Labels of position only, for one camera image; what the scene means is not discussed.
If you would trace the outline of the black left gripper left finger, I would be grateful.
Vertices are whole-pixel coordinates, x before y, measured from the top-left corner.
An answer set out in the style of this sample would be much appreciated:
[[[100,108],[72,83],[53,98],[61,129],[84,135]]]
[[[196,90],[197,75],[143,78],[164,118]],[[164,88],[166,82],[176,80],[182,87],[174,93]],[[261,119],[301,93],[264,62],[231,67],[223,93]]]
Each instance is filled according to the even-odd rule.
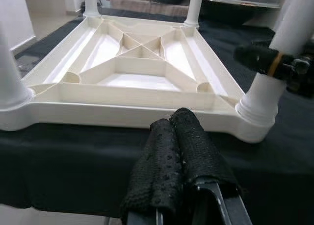
[[[150,134],[135,163],[127,193],[120,205],[122,219],[129,212],[161,212],[175,219],[182,205],[183,171],[176,133],[167,119],[150,125]]]

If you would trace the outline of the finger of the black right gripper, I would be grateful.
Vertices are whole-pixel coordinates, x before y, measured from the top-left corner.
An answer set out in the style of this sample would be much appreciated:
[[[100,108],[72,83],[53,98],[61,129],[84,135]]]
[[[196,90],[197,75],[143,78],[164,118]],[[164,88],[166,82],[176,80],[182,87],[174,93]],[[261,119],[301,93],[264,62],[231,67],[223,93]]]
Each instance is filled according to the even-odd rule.
[[[238,46],[234,59],[248,69],[267,76],[274,76],[285,55],[277,50],[260,45]]]

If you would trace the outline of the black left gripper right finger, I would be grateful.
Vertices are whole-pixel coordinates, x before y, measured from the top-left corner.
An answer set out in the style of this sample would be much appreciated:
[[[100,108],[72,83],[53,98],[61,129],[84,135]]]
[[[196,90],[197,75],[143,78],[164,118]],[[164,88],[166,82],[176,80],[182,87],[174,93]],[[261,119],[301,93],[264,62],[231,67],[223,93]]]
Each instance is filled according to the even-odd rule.
[[[187,184],[205,178],[209,182],[217,182],[229,193],[242,194],[230,165],[191,110],[176,110],[171,116],[171,125],[177,135]]]

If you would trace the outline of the white plastic children table top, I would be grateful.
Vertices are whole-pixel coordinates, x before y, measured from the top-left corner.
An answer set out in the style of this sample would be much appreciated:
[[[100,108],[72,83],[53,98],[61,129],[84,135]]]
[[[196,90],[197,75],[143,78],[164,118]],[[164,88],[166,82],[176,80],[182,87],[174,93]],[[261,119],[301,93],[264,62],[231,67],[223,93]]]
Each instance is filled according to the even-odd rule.
[[[244,92],[202,35],[180,23],[87,17],[27,75],[33,98],[0,110],[0,130],[37,123],[147,128],[184,107],[206,131],[261,141],[242,118]]]

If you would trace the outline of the black wok with steel rim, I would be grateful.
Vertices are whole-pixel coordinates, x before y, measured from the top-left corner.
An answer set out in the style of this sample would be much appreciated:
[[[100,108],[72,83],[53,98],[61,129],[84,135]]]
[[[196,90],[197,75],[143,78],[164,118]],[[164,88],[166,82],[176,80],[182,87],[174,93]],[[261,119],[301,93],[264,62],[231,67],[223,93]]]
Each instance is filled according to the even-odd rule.
[[[223,24],[243,24],[255,16],[270,12],[278,7],[253,6],[251,4],[232,4],[226,2],[203,0],[200,9],[201,21],[213,21]]]

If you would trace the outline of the black table cloth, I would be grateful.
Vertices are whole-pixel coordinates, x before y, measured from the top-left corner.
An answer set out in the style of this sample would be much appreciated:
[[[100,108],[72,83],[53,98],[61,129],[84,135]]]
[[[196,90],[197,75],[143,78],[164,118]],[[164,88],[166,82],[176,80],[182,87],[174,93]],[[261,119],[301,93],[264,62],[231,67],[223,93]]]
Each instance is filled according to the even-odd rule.
[[[117,216],[145,129],[34,124],[0,130],[0,204],[79,217]],[[284,92],[258,144],[210,138],[232,167],[253,225],[314,225],[314,99]]]

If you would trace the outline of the beige woven cloth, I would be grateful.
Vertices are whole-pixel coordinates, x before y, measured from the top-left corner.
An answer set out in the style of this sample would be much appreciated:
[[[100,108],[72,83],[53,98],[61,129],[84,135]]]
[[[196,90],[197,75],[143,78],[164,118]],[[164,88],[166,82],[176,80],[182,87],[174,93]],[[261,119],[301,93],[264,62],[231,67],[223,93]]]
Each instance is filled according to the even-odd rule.
[[[166,16],[184,17],[188,13],[188,5],[172,5],[151,2],[149,0],[109,0],[112,9],[161,14]]]

